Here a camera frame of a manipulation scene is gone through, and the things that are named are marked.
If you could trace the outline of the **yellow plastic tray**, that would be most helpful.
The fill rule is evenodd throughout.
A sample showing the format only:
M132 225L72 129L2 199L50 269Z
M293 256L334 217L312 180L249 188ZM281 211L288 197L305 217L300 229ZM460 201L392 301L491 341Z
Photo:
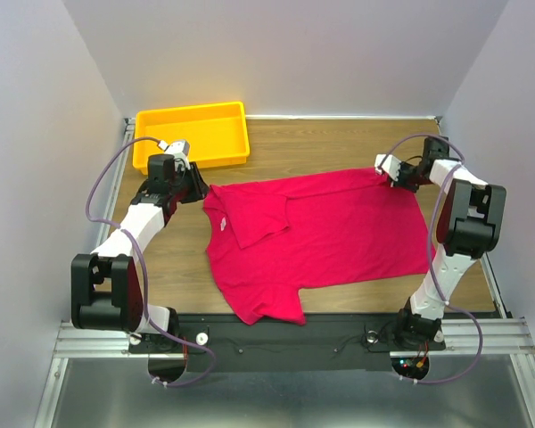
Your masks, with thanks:
M240 101L140 111L135 137L167 143L186 140L188 159L200 169L241 165L250 155L244 105Z

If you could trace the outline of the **red t shirt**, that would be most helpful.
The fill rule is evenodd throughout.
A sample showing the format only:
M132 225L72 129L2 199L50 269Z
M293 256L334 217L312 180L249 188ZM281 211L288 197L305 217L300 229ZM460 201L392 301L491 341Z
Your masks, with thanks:
M373 169L214 185L203 209L213 280L248 325L263 317L304 324L303 289L428 269L416 197Z

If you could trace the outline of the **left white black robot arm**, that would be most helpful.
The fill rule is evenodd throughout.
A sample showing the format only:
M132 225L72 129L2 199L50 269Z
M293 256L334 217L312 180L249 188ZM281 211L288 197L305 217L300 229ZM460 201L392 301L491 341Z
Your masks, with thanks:
M78 329L150 334L159 350L178 344L203 350L180 335L177 312L148 303L144 250L171 220L179 204L201 201L209 188L195 163L175 152L152 155L148 176L120 223L101 218L113 232L70 264L71 322Z

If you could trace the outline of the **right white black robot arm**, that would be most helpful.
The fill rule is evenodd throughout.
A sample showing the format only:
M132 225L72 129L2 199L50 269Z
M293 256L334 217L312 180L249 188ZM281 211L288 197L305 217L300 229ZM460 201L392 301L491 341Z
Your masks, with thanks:
M493 251L500 237L506 189L489 184L465 166L464 155L445 137L424 134L419 163L378 155L374 167L392 187L413 193L423 185L440 188L427 232L428 271L399 311L393 340L403 348L442 342L441 320L465 272Z

